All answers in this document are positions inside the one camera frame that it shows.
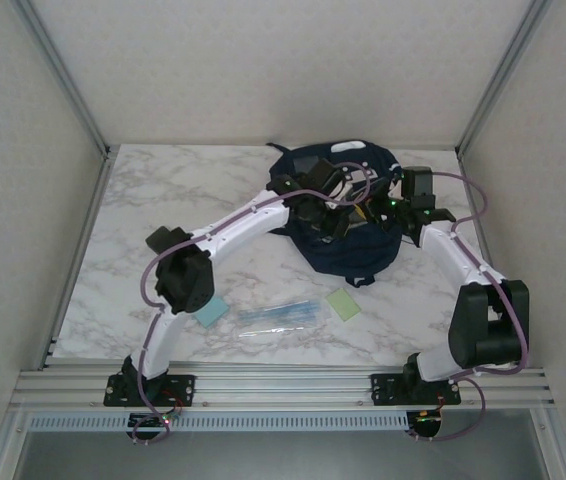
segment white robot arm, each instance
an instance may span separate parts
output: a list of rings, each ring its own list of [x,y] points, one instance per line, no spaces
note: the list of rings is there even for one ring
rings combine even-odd
[[[332,173],[340,172],[340,169],[328,168],[325,164],[321,168],[321,180],[312,184],[322,185],[317,191],[323,193],[322,198],[330,200],[331,197],[325,193],[334,191],[334,175],[338,177],[339,174]],[[418,394],[419,391],[431,391],[428,385],[441,381],[446,383],[445,380],[465,369],[521,359],[525,345],[517,336],[508,312],[516,311],[516,322],[520,322],[525,336],[528,335],[527,288],[523,282],[505,279],[454,231],[454,217],[449,211],[434,206],[431,177],[429,168],[406,168],[401,199],[389,199],[389,181],[383,183],[383,179],[379,179],[381,188],[368,189],[372,194],[358,204],[370,222],[396,222],[401,225],[403,233],[434,258],[458,291],[448,341],[430,351],[411,355],[404,366],[402,388],[406,395],[412,397],[412,405],[428,404],[421,401],[424,397]],[[299,194],[300,190],[308,192],[304,188],[307,186],[299,185],[290,177],[275,179],[253,200],[212,225],[191,234],[180,228],[170,231],[161,227],[148,237],[146,243],[155,253],[166,253],[157,266],[156,291],[172,308],[150,327],[144,346],[126,359],[118,380],[115,378],[115,383],[121,385],[121,392],[116,394],[129,397],[126,398],[130,401],[127,405],[144,404],[133,398],[137,377],[138,385],[142,379],[146,392],[161,388],[172,348],[188,313],[200,309],[214,293],[213,267],[256,237],[285,226],[291,216],[309,222],[326,237],[345,234],[347,225],[344,226],[342,220],[347,215],[344,215],[343,209],[339,211],[334,205],[328,205],[329,201],[317,200],[309,194],[286,198],[295,190]],[[168,249],[173,250],[175,245],[187,241],[190,246],[167,253]],[[504,307],[502,296],[495,292],[494,282],[505,291],[508,308]],[[490,307],[500,314],[498,320],[488,321]]]
[[[218,267],[223,260],[228,258],[239,248],[249,245],[255,238],[275,228],[285,226],[290,215],[290,209],[283,205],[283,200],[281,200],[266,205],[265,207],[254,209],[253,213],[231,223],[215,235],[209,235],[209,232],[215,230],[215,227],[227,223],[227,221],[235,217],[238,212],[250,210],[254,208],[255,205],[265,200],[276,198],[277,196],[278,195],[273,191],[263,190],[246,205],[225,218],[205,228],[192,232],[193,238],[204,237],[203,240],[196,243],[196,246],[202,252],[209,253],[208,258],[213,268]],[[143,361],[143,375],[148,380],[158,377],[167,371],[172,349],[176,344],[176,340],[187,318],[188,314],[184,311],[178,313],[166,312],[156,325]],[[137,369],[139,367],[140,356],[141,348],[136,349],[134,353],[132,353],[132,364]]]

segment white marble table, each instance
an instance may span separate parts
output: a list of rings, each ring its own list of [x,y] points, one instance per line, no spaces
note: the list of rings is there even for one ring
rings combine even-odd
[[[458,172],[453,152],[394,151],[402,165]],[[139,277],[152,259],[145,238],[156,228],[201,227],[250,200],[278,158],[269,147],[123,145],[103,198],[55,357],[124,358],[142,340],[152,310]],[[435,179],[437,205],[469,213],[461,182]],[[476,244],[472,225],[464,232]],[[445,341],[456,292],[428,255],[403,243],[377,282],[355,289],[314,272],[285,237],[265,235],[215,272],[217,294],[231,306],[205,329],[187,321],[173,360],[315,365],[402,365]],[[305,332],[239,338],[236,311],[345,288],[362,313],[336,315]]]

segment purple cable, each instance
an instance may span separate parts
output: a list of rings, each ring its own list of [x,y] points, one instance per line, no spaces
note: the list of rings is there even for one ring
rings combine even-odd
[[[450,177],[450,178],[455,178],[457,180],[461,180],[461,181],[467,183],[468,185],[471,185],[472,187],[474,187],[482,197],[483,207],[481,208],[481,210],[478,211],[477,213],[475,213],[474,215],[469,215],[467,217],[461,218],[460,220],[457,220],[456,222],[454,222],[452,224],[452,232],[456,233],[456,229],[458,228],[458,226],[460,224],[465,223],[465,222],[469,222],[470,220],[477,219],[477,218],[481,217],[487,211],[487,208],[488,208],[487,194],[485,193],[485,191],[481,188],[481,186],[479,184],[477,184],[476,182],[470,180],[469,178],[467,178],[463,175],[457,175],[456,173],[432,172],[432,174],[440,176],[440,177]],[[458,247],[461,249],[461,251],[467,256],[467,258],[470,259],[470,261],[474,264],[475,267],[479,268],[481,266],[481,261],[478,258],[476,258],[476,256],[474,256],[474,254],[461,241],[460,236],[454,237],[454,243],[456,243],[458,245]],[[516,312],[514,311],[514,307],[512,307],[512,303],[510,302],[510,299],[507,298],[507,295],[505,294],[505,292],[501,288],[501,285],[496,281],[494,276],[488,271],[483,272],[483,274],[485,275],[485,278],[488,279],[490,284],[496,290],[499,298],[501,299],[501,301],[503,302],[503,305],[505,306],[505,309],[507,310],[508,315],[510,316],[510,318],[512,320],[512,324],[514,325],[514,329],[516,330],[516,335],[517,335],[519,342],[521,344],[521,360],[516,367],[511,368],[509,370],[499,370],[499,369],[487,368],[487,367],[476,367],[474,369],[463,370],[462,372],[459,372],[459,373],[452,375],[450,377],[451,380],[454,380],[456,382],[465,381],[465,382],[469,382],[472,385],[474,385],[476,390],[479,392],[479,396],[481,397],[481,413],[479,414],[479,418],[476,420],[476,422],[474,422],[468,428],[461,430],[460,432],[453,433],[451,435],[445,435],[443,437],[428,438],[428,441],[430,441],[430,442],[445,442],[445,441],[448,441],[448,440],[455,440],[459,437],[467,435],[468,433],[471,433],[474,430],[476,430],[479,427],[479,425],[481,424],[481,422],[483,421],[483,418],[485,417],[485,412],[486,412],[485,394],[483,393],[483,390],[481,389],[479,384],[476,383],[471,378],[468,378],[467,375],[471,375],[471,374],[476,373],[476,372],[492,373],[494,375],[514,375],[515,373],[518,373],[521,370],[523,370],[525,368],[525,365],[527,365],[527,358],[528,358],[527,341],[525,340],[525,334],[523,333],[523,328],[521,327],[521,322],[519,321],[519,319],[516,315]],[[411,437],[415,438],[416,441],[419,440],[420,437],[414,431],[411,431],[411,432],[408,432],[408,433]]]
[[[425,438],[427,438],[428,442],[447,442],[448,440],[456,440],[457,438],[462,437],[464,435],[467,435],[468,433],[472,433],[474,430],[476,430],[479,427],[479,425],[483,421],[483,418],[485,417],[485,412],[486,412],[486,409],[485,409],[485,394],[483,393],[483,390],[481,389],[481,387],[479,387],[479,384],[476,383],[471,378],[467,378],[467,377],[459,378],[457,381],[458,382],[463,382],[463,381],[469,382],[472,385],[474,385],[476,390],[479,392],[479,397],[481,397],[481,412],[479,413],[479,418],[472,425],[470,425],[466,429],[463,429],[459,432],[452,433],[450,435],[444,435],[443,437],[425,437]],[[410,435],[410,437],[414,438],[417,442],[421,438],[414,431],[410,431],[408,434]]]
[[[370,174],[369,174],[368,170],[365,167],[362,167],[361,165],[359,165],[358,163],[353,163],[353,162],[342,162],[342,163],[339,163],[335,166],[336,167],[350,167],[350,168],[354,168],[354,169],[357,169],[357,170],[360,170],[360,171],[363,172],[363,176],[365,177],[365,190],[358,197],[356,197],[355,200],[352,200],[352,201],[335,200],[335,199],[333,199],[333,198],[331,198],[327,195],[324,195],[320,192],[315,192],[314,190],[309,190],[309,189],[303,189],[303,190],[297,190],[297,191],[294,191],[294,192],[285,193],[283,195],[279,195],[279,196],[276,196],[276,197],[268,198],[267,200],[264,200],[260,203],[257,203],[256,205],[254,205],[254,209],[258,210],[258,209],[263,208],[263,207],[270,205],[272,203],[276,203],[276,202],[285,200],[287,198],[296,197],[298,195],[312,195],[312,196],[318,197],[321,200],[324,200],[326,202],[330,202],[330,203],[333,203],[335,205],[340,205],[340,206],[356,205],[357,203],[363,201],[368,196],[368,194],[370,193],[370,188],[371,188]],[[163,419],[163,414],[161,412],[159,412],[154,405],[152,405],[152,402],[150,402],[150,400],[147,398],[147,396],[145,395],[145,391],[143,389],[143,362],[145,361],[145,352],[147,351],[147,347],[150,344],[150,340],[152,339],[152,334],[154,333],[154,329],[156,328],[156,325],[158,324],[158,321],[161,318],[161,315],[163,315],[163,313],[165,312],[165,308],[166,308],[166,305],[164,303],[159,303],[159,302],[155,302],[155,301],[151,300],[150,297],[147,294],[146,283],[147,283],[147,278],[150,275],[150,272],[165,257],[172,255],[174,252],[181,250],[182,248],[189,247],[190,245],[194,245],[194,244],[200,242],[201,240],[204,240],[207,237],[207,235],[216,235],[218,232],[227,228],[229,225],[233,224],[234,222],[240,220],[241,218],[243,218],[246,215],[249,215],[253,212],[254,212],[254,210],[253,210],[252,207],[246,208],[245,210],[237,213],[236,215],[229,218],[228,220],[221,223],[220,225],[214,227],[212,230],[207,232],[206,235],[201,235],[201,236],[198,236],[198,237],[191,238],[191,239],[189,239],[185,242],[179,243],[177,245],[174,245],[173,247],[168,248],[167,250],[165,250],[161,254],[154,257],[152,259],[152,261],[147,265],[147,267],[145,267],[145,270],[143,271],[143,274],[141,275],[141,298],[143,299],[143,301],[148,306],[158,308],[159,312],[152,319],[152,322],[150,323],[150,327],[148,328],[148,331],[147,331],[147,335],[145,336],[145,340],[143,341],[143,347],[141,348],[141,354],[139,355],[139,368],[138,368],[137,376],[136,376],[136,384],[137,384],[137,387],[139,389],[139,396],[141,397],[141,400],[143,400],[143,403],[145,403],[147,408],[149,408],[152,413],[141,418],[134,425],[134,428],[132,429],[132,440],[134,441],[134,443],[136,443],[137,440],[138,440],[138,437],[136,436],[137,431],[138,431],[139,427],[145,421],[149,420],[150,418]],[[144,441],[145,445],[149,445],[151,443],[159,442],[159,441],[163,440],[164,438],[166,438],[168,436],[168,434],[170,433],[169,423],[162,422],[162,424],[165,427],[165,431],[163,433],[157,435],[156,437],[154,437],[151,440],[145,440]]]
[[[457,220],[452,224],[452,232],[456,233],[456,230],[460,224],[469,222],[470,220],[477,219],[487,211],[488,208],[487,194],[479,184],[477,184],[473,180],[470,180],[469,178],[463,175],[457,175],[456,173],[432,172],[432,174],[440,177],[456,178],[458,180],[467,183],[468,185],[471,185],[476,189],[477,192],[479,192],[483,200],[483,207],[481,208],[480,211],[478,211],[474,215],[469,215],[467,217],[461,218],[460,220]],[[454,243],[456,243],[456,245],[461,249],[461,251],[465,254],[465,256],[470,259],[470,261],[474,264],[475,267],[479,268],[481,266],[481,261],[478,258],[476,258],[476,256],[474,256],[474,254],[470,251],[469,248],[467,248],[467,246],[461,240],[460,236],[454,237]],[[507,295],[503,291],[503,288],[501,287],[499,282],[496,281],[496,279],[490,272],[488,271],[483,272],[483,275],[485,275],[485,278],[487,278],[487,280],[496,290],[496,293],[498,294],[499,298],[503,302],[503,305],[505,306],[505,310],[507,311],[507,314],[510,316],[510,319],[512,320],[512,325],[514,325],[516,336],[518,337],[519,343],[521,344],[521,360],[519,361],[519,364],[516,367],[511,368],[509,370],[500,370],[498,368],[489,368],[489,367],[476,367],[474,369],[464,370],[455,375],[452,375],[451,378],[453,380],[460,379],[462,377],[465,377],[466,375],[471,375],[472,373],[475,372],[492,373],[494,375],[514,375],[516,373],[519,373],[521,370],[523,370],[527,365],[527,359],[528,359],[527,340],[525,339],[525,333],[523,332],[523,327],[521,327],[521,322],[518,316],[516,315],[516,312],[514,311],[514,307],[512,307],[512,302],[510,302],[510,299],[507,298]]]

